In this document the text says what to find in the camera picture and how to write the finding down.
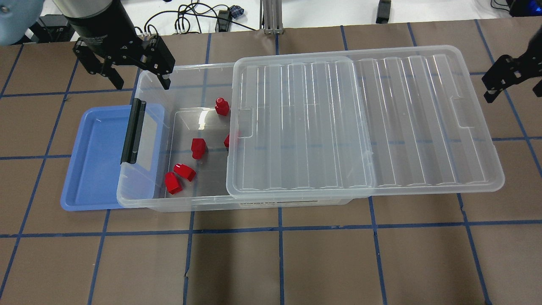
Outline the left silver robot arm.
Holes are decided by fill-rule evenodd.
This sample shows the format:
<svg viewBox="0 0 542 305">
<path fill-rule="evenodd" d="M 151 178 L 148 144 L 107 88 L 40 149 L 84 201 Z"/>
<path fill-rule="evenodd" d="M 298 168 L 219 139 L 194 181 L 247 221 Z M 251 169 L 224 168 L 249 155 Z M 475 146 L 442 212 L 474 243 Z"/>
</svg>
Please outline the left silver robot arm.
<svg viewBox="0 0 542 305">
<path fill-rule="evenodd" d="M 87 73 L 122 89 L 124 79 L 116 68 L 134 66 L 155 75 L 163 89 L 170 88 L 174 56 L 158 33 L 147 40 L 138 35 L 121 1 L 54 0 L 53 5 L 78 36 L 73 53 Z"/>
</svg>

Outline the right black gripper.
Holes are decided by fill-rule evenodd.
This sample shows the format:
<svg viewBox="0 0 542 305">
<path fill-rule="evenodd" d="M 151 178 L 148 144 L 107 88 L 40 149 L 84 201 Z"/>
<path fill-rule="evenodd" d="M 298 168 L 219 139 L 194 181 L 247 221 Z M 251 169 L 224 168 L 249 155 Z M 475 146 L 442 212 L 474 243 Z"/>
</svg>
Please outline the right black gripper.
<svg viewBox="0 0 542 305">
<path fill-rule="evenodd" d="M 530 39 L 526 52 L 518 58 L 500 56 L 482 77 L 484 99 L 493 103 L 499 94 L 513 85 L 542 75 L 542 31 Z"/>
</svg>

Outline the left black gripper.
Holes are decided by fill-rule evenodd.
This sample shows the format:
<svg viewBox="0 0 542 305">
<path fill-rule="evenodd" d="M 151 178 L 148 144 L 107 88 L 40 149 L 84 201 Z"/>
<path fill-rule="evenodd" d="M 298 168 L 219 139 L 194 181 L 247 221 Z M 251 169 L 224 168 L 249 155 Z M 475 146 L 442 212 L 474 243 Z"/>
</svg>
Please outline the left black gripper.
<svg viewBox="0 0 542 305">
<path fill-rule="evenodd" d="M 80 36 L 74 54 L 87 72 L 105 75 L 121 90 L 124 79 L 112 66 L 134 65 L 159 75 L 163 89 L 170 89 L 175 59 L 160 36 L 143 41 L 119 0 L 76 0 L 75 4 L 92 7 L 92 12 L 72 18 Z"/>
</svg>

